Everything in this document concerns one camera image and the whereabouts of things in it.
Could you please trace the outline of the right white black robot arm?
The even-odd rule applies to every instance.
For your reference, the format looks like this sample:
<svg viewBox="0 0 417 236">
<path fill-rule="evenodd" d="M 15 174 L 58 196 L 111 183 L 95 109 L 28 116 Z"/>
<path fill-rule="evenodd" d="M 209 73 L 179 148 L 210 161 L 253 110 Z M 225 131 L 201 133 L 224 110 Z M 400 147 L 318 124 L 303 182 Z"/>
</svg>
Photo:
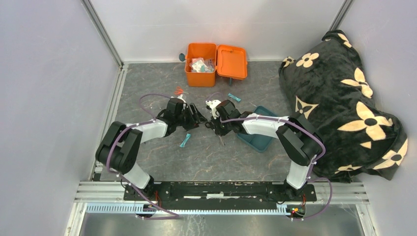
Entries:
<svg viewBox="0 0 417 236">
<path fill-rule="evenodd" d="M 313 166 L 326 152 L 316 128 L 304 115 L 295 113 L 292 116 L 274 117 L 253 112 L 240 113 L 230 100 L 207 100 L 206 106 L 211 112 L 207 127 L 218 136 L 233 131 L 278 139 L 291 160 L 284 181 L 284 195 L 296 201 L 304 194 L 303 187 L 311 179 Z"/>
</svg>

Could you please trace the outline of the black handled scissors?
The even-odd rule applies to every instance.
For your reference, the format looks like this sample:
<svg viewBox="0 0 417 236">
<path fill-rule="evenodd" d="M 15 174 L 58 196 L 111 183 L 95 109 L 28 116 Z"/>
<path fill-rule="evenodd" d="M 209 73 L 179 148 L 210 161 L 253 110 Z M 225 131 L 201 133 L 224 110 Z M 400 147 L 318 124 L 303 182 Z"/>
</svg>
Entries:
<svg viewBox="0 0 417 236">
<path fill-rule="evenodd" d="M 215 135 L 219 138 L 221 145 L 225 146 L 225 143 L 222 139 L 222 134 L 221 134 L 222 130 L 218 125 L 216 125 L 212 121 L 208 121 L 205 123 L 205 127 L 214 131 Z"/>
</svg>

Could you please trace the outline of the teal plastic tray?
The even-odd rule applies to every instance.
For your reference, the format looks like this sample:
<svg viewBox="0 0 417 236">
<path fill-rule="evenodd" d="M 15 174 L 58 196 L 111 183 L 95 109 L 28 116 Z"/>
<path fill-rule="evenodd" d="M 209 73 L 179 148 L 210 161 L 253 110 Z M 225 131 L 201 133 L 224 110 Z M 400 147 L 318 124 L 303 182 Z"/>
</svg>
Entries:
<svg viewBox="0 0 417 236">
<path fill-rule="evenodd" d="M 271 116 L 271 117 L 277 116 L 275 113 L 265 108 L 264 106 L 258 106 L 254 110 L 254 113 L 257 113 L 263 116 Z M 238 133 L 237 138 L 259 153 L 265 152 L 270 146 L 270 144 L 272 143 L 272 141 L 274 140 L 274 138 L 272 137 L 260 135 L 260 134 Z"/>
</svg>

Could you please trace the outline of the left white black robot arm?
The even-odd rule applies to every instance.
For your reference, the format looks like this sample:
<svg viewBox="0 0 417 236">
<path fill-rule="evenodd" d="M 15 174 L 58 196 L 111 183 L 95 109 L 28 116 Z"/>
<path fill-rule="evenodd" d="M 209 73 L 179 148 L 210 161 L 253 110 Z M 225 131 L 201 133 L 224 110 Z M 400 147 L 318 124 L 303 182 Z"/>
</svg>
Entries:
<svg viewBox="0 0 417 236">
<path fill-rule="evenodd" d="M 154 196 L 154 179 L 137 163 L 140 145 L 164 138 L 182 127 L 189 131 L 208 122 L 193 103 L 181 98 L 170 98 L 165 109 L 156 118 L 142 123 L 125 124 L 114 121 L 108 128 L 95 153 L 95 159 L 109 172 L 121 174 L 125 181 L 136 187 L 142 200 Z"/>
</svg>

